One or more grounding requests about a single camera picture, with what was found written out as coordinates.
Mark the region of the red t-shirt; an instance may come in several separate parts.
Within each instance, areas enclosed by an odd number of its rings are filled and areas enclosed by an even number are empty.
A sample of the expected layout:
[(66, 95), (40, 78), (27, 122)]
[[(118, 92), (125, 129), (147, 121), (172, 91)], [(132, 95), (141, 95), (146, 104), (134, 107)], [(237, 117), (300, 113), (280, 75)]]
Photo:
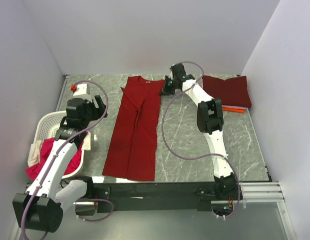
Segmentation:
[(123, 92), (104, 176), (133, 181), (155, 179), (157, 125), (164, 80), (130, 76)]

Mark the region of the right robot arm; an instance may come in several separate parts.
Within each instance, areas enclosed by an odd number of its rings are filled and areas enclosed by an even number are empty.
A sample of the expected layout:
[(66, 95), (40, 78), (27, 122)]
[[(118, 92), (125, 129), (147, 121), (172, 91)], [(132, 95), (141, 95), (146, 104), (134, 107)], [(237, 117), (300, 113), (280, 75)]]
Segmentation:
[[(176, 157), (194, 161), (211, 157), (213, 161), (214, 193), (212, 196), (221, 200), (229, 196), (241, 195), (239, 178), (228, 159), (223, 140), (224, 117), (222, 102), (207, 94), (198, 82), (204, 76), (201, 66), (191, 61), (182, 61), (170, 67), (170, 74), (165, 76), (161, 96), (173, 96), (168, 103), (161, 120), (161, 134), (167, 149)], [(197, 107), (196, 123), (203, 133), (209, 147), (209, 153), (198, 157), (185, 157), (175, 153), (168, 145), (164, 134), (164, 122), (170, 105), (180, 95), (186, 94)]]

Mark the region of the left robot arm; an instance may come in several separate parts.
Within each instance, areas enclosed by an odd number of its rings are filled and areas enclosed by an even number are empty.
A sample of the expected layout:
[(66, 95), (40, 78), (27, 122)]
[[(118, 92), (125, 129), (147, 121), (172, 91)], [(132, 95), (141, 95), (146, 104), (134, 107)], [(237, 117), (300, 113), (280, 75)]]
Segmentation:
[(40, 173), (25, 193), (17, 193), (12, 205), (16, 220), (24, 234), (26, 229), (55, 232), (63, 214), (78, 199), (91, 200), (95, 195), (91, 177), (78, 176), (58, 190), (64, 172), (77, 153), (91, 121), (98, 124), (107, 117), (108, 101), (96, 95), (92, 101), (74, 97), (68, 101), (66, 115), (57, 130), (52, 149)]

